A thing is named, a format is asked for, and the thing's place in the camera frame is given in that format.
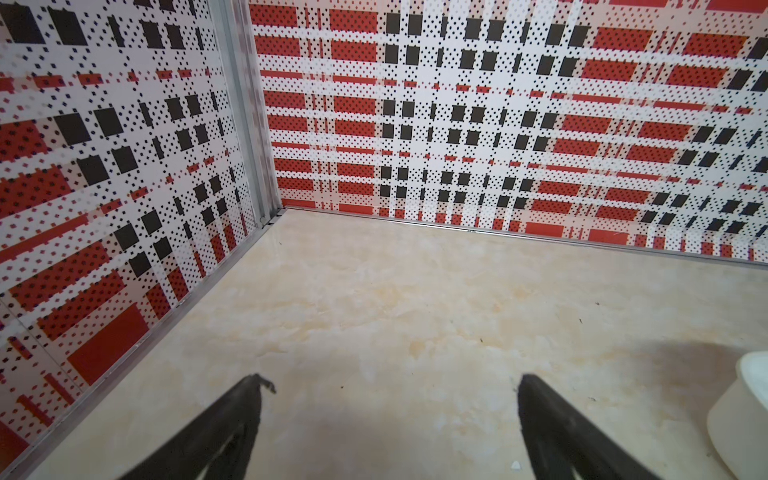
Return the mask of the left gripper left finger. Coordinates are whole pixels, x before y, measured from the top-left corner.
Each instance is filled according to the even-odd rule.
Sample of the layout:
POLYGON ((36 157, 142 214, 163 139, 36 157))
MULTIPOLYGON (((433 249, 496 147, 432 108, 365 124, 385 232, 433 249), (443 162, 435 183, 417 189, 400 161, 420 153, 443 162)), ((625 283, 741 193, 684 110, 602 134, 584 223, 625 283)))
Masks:
POLYGON ((244 377, 124 479, 243 479, 261 422, 262 391, 274 383, 244 377))

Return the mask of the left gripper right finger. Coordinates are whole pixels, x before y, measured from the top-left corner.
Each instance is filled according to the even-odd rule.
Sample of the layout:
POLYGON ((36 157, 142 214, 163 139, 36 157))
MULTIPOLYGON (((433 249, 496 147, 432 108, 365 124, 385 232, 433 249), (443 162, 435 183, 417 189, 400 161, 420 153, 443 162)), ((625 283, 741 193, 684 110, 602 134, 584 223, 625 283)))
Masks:
POLYGON ((517 387, 518 416, 537 479, 655 479, 535 374, 517 387))

